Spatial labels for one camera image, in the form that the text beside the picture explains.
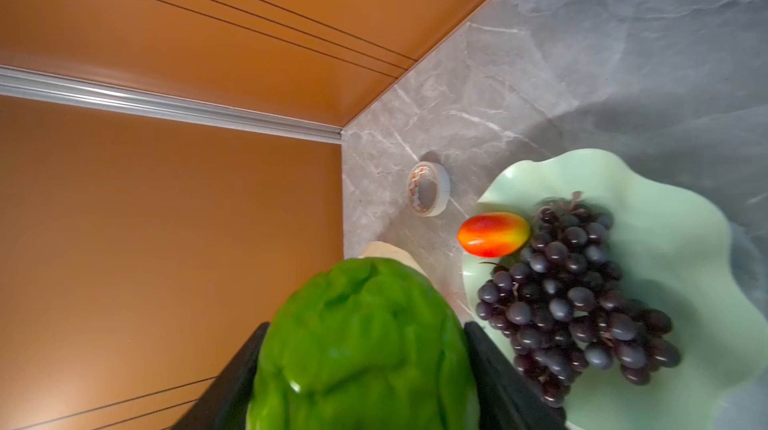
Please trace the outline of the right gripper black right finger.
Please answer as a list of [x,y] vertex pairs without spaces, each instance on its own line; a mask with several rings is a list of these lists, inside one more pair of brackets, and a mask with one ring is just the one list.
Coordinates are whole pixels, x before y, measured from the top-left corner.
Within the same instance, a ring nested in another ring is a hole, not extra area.
[[477,385],[480,429],[565,429],[565,418],[542,402],[533,387],[475,322],[464,324]]

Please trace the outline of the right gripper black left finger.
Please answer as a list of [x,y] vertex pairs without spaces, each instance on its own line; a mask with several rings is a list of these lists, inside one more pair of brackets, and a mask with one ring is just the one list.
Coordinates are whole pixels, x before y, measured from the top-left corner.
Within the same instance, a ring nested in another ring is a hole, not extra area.
[[172,430],[246,428],[259,353],[269,326],[269,322],[258,326],[202,396],[171,426]]

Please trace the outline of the dark purple grape bunch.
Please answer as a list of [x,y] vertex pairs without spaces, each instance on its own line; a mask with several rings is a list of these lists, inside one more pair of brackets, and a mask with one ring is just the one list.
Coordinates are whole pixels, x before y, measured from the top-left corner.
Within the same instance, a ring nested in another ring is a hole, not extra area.
[[482,250],[492,270],[474,313],[507,339],[513,368],[556,410],[590,368],[617,367],[645,386],[682,362],[666,338],[671,317],[621,288],[623,268],[608,257],[613,223],[575,192],[540,206],[516,249]]

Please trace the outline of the green kiwi half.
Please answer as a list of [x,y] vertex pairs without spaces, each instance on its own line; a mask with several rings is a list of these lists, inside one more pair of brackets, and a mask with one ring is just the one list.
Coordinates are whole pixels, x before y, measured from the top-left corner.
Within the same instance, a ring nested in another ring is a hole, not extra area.
[[430,281],[392,259],[342,261],[291,295],[262,343],[250,429],[476,429],[469,347]]

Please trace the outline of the red apple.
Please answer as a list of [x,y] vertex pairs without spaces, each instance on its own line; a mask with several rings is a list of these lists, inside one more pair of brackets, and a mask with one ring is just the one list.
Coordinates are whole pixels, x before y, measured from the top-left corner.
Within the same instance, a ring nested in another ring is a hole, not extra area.
[[522,217],[508,212],[473,216],[459,228],[457,240],[470,255],[502,258],[520,250],[531,236],[531,227]]

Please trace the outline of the cream plastic bag orange print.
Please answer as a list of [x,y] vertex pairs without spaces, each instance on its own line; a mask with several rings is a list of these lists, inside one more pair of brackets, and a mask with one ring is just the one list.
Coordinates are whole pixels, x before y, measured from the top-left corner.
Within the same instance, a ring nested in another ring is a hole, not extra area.
[[427,276],[422,267],[416,262],[413,256],[407,251],[381,241],[369,243],[359,255],[360,258],[386,258],[396,260],[423,276]]

